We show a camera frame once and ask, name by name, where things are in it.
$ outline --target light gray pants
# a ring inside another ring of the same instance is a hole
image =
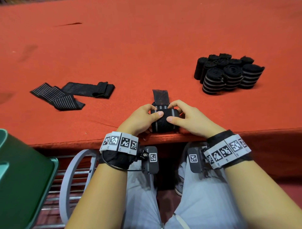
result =
[[[184,150],[183,162],[178,174],[184,179],[183,193],[165,229],[231,229],[247,228],[226,182],[224,171],[211,170],[208,178],[203,173],[190,170]],[[140,169],[141,161],[134,162],[129,169]],[[161,219],[156,202],[153,175],[128,172],[124,229],[160,229]]]

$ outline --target red table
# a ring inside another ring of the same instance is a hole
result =
[[[153,102],[152,89],[165,89],[170,101],[181,99],[240,133],[270,174],[300,176],[301,10],[302,2],[294,0],[66,0],[1,7],[0,126],[41,149],[99,148],[106,133]],[[193,78],[197,58],[219,53],[250,56],[266,69],[251,90],[204,94]],[[64,112],[29,93],[44,82],[62,87],[69,81],[108,81],[116,89],[109,100],[76,96],[86,106]],[[200,138],[153,134],[141,142],[191,140]]]

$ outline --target person's right hand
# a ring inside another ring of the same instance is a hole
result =
[[[185,128],[187,131],[194,135],[202,136],[205,138],[212,137],[225,131],[224,128],[215,124],[201,113],[196,107],[191,107],[181,100],[176,100],[170,103],[168,108],[179,107],[178,112],[184,113],[185,118],[178,118],[169,116],[167,122],[173,125]]]

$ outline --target hand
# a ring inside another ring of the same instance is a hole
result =
[[[181,100],[176,100],[168,106],[168,108],[179,107],[178,112],[184,113],[185,118],[167,117],[167,122],[173,125],[185,128],[187,131],[194,135],[209,138],[218,133],[225,131],[222,127],[212,122],[203,113],[201,113],[196,107],[191,107]]]
[[[164,112],[162,111],[149,114],[148,112],[150,110],[156,110],[155,106],[152,106],[151,104],[141,106],[120,125],[117,131],[128,133],[133,136],[137,136],[146,131],[153,122],[159,120],[164,115]]]

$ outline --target wire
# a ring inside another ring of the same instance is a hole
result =
[[[118,168],[118,167],[115,167],[115,166],[113,166],[113,165],[110,165],[107,161],[105,161],[105,159],[104,159],[104,156],[103,156],[103,153],[101,153],[101,155],[102,155],[102,159],[103,159],[103,161],[107,164],[107,165],[109,165],[111,168],[113,168],[113,169],[117,169],[117,170],[120,170],[120,171],[127,171],[127,172],[135,172],[135,171],[144,171],[144,170],[142,170],[142,169],[138,169],[138,170],[128,170],[128,169],[121,169],[121,168]]]

